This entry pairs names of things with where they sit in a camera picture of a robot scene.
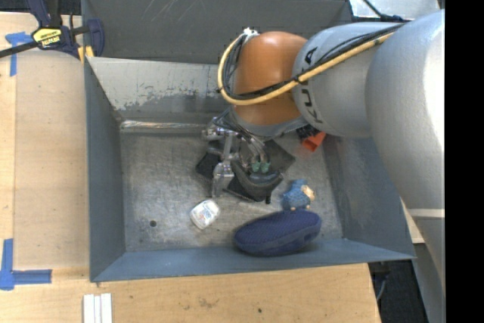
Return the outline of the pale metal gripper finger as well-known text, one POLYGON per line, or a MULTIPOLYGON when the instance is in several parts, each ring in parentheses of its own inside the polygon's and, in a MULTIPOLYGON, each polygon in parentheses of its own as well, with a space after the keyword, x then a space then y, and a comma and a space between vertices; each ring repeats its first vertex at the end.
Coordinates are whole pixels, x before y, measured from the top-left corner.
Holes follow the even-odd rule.
POLYGON ((230 162, 222 161, 218 163, 213 170, 211 196, 220 197, 234 177, 235 174, 230 162))

